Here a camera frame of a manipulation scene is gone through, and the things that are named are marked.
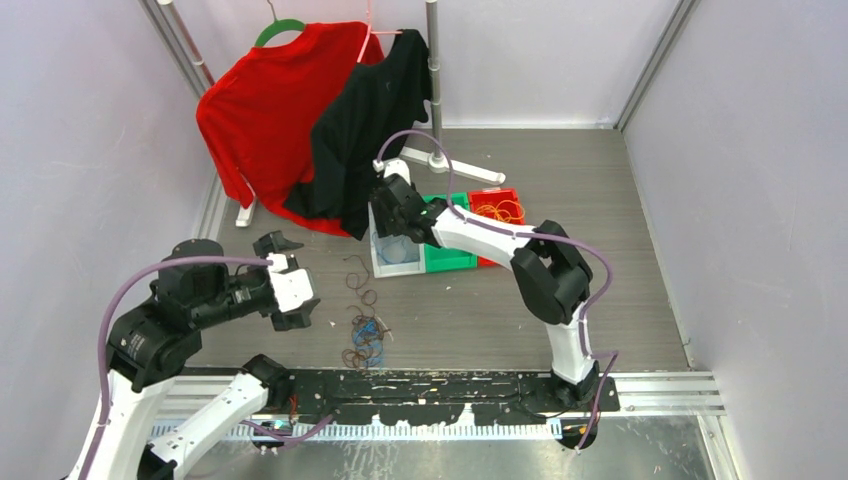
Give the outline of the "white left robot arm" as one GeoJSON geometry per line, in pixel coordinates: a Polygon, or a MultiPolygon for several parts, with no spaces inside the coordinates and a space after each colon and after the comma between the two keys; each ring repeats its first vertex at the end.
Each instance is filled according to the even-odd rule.
{"type": "Polygon", "coordinates": [[[294,401],[292,374],[268,356],[249,360],[213,400],[175,430],[151,437],[157,414],[205,329],[251,314],[277,331],[308,327],[319,299],[297,243],[278,231],[251,258],[231,257],[209,239],[190,239],[139,272],[150,295],[123,314],[110,303],[98,333],[100,402],[74,479],[182,479],[232,428],[294,401]]]}

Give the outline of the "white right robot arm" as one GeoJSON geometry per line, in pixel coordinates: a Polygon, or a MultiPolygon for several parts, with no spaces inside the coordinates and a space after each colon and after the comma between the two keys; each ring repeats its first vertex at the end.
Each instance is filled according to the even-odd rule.
{"type": "Polygon", "coordinates": [[[382,237],[467,252],[509,270],[525,307],[546,326],[556,400],[571,411],[592,400],[599,366],[583,321],[593,272],[558,223],[511,225],[446,199],[427,201],[399,174],[377,181],[370,207],[382,237]]]}

